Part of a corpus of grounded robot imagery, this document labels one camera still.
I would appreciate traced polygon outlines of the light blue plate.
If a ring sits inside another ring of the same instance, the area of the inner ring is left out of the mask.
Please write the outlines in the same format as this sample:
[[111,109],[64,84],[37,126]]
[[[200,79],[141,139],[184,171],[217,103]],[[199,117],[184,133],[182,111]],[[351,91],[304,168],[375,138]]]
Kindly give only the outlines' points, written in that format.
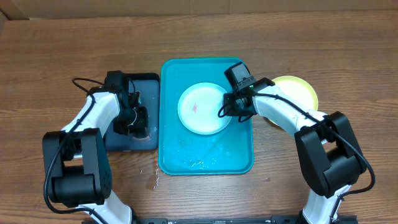
[[202,135],[216,134],[231,121],[231,117],[218,116],[227,91],[214,83],[197,83],[181,95],[177,113],[182,124],[191,132]]

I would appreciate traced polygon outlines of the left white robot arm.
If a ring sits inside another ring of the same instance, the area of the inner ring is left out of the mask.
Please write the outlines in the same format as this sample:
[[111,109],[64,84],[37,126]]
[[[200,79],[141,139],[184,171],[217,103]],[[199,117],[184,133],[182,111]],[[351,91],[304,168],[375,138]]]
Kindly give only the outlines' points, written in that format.
[[90,91],[77,117],[42,139],[46,206],[57,214],[85,212],[96,223],[139,223],[136,212],[113,192],[103,137],[110,124],[118,134],[140,134],[146,109],[139,94]]

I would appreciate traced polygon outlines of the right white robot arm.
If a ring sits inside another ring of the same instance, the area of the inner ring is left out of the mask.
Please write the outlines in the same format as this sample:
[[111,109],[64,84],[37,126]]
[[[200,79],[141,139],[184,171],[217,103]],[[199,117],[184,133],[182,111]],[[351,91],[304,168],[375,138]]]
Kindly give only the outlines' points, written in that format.
[[325,114],[286,95],[273,81],[231,82],[223,97],[220,118],[236,116],[245,122],[254,115],[275,122],[295,139],[302,175],[310,187],[297,223],[342,223],[337,211],[359,176],[371,172],[348,118],[339,111]]

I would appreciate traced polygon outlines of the green sponge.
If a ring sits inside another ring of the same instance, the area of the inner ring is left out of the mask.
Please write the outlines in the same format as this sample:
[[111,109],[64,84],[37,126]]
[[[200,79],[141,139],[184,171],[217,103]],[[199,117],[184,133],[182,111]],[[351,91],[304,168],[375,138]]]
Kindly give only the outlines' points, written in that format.
[[151,140],[151,136],[149,133],[133,133],[133,139],[136,141],[149,141]]

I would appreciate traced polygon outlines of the yellow plate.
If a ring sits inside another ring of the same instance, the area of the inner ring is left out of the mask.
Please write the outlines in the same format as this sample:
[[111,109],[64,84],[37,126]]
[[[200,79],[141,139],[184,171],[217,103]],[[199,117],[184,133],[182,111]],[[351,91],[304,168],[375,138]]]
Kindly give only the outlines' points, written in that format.
[[272,80],[286,95],[307,108],[318,109],[318,96],[312,86],[295,76],[281,76]]

